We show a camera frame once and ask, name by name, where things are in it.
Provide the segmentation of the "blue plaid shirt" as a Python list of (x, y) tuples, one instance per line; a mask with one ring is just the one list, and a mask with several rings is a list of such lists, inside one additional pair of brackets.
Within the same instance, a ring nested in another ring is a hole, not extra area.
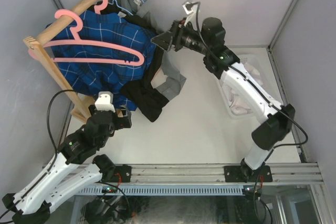
[[(121, 88), (129, 81), (142, 79), (145, 70), (150, 66), (154, 57), (156, 45), (151, 39), (156, 35), (152, 28), (145, 28), (126, 18), (119, 17), (117, 13), (98, 15), (87, 10), (80, 15), (84, 28), (79, 32), (82, 39), (110, 42), (135, 49), (145, 56), (142, 66), (132, 67), (102, 63), (74, 63), (59, 62), (58, 67), (71, 87), (79, 93), (95, 96), (100, 91), (113, 93), (113, 105), (120, 108), (126, 105), (129, 110), (135, 111), (137, 105), (123, 96)], [(51, 48), (54, 57), (93, 57), (93, 54), (107, 57), (124, 58), (123, 52), (103, 49), (85, 49), (83, 47), (56, 47)]]

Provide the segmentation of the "pink hanger of white shirt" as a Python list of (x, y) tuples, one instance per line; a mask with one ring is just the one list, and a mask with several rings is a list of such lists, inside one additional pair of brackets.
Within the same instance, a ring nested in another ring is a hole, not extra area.
[(45, 45), (43, 48), (56, 48), (56, 47), (83, 47), (85, 49), (103, 49), (111, 52), (118, 51), (126, 54), (124, 58), (112, 58), (103, 55), (93, 54), (93, 57), (58, 57), (55, 58), (54, 62), (74, 62), (74, 63), (102, 63), (102, 64), (111, 64), (111, 65), (123, 65), (123, 66), (132, 66), (139, 67), (144, 64), (145, 56), (143, 53), (118, 44), (105, 42), (105, 41), (97, 41), (90, 39), (82, 39), (79, 35), (79, 32), (84, 28), (82, 19), (75, 14), (74, 12), (67, 9), (60, 9), (55, 12), (55, 18), (59, 19), (61, 17), (71, 17), (75, 21), (75, 25), (69, 28), (70, 33), (72, 34), (71, 39), (59, 39), (59, 40), (51, 40)]

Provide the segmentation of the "white shirt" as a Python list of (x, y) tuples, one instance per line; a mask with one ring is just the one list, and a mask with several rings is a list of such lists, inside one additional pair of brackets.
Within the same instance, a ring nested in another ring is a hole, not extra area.
[(268, 93), (247, 72), (242, 63), (235, 62), (228, 66), (221, 75), (221, 81), (245, 101), (257, 119), (266, 117)]

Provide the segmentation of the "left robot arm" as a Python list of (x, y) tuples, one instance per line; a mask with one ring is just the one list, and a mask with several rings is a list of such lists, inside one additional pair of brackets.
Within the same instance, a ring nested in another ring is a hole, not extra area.
[(11, 223), (45, 223), (80, 190), (113, 180), (115, 164), (107, 155), (97, 155), (97, 151), (117, 130), (131, 126), (131, 112), (127, 108), (120, 113), (94, 110), (84, 125), (65, 138), (37, 177), (21, 191), (3, 197), (7, 211), (13, 213)]

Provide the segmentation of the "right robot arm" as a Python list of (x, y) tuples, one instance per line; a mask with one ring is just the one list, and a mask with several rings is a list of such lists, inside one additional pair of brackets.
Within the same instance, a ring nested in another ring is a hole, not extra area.
[(240, 163), (242, 178), (252, 182), (273, 149), (291, 131), (295, 109), (269, 95), (248, 73), (240, 59), (225, 45), (226, 31), (220, 19), (206, 18), (194, 29), (186, 19), (176, 20), (171, 28), (152, 42), (169, 51), (183, 47), (201, 53), (206, 69), (232, 88), (247, 103), (259, 122), (251, 134), (253, 144)]

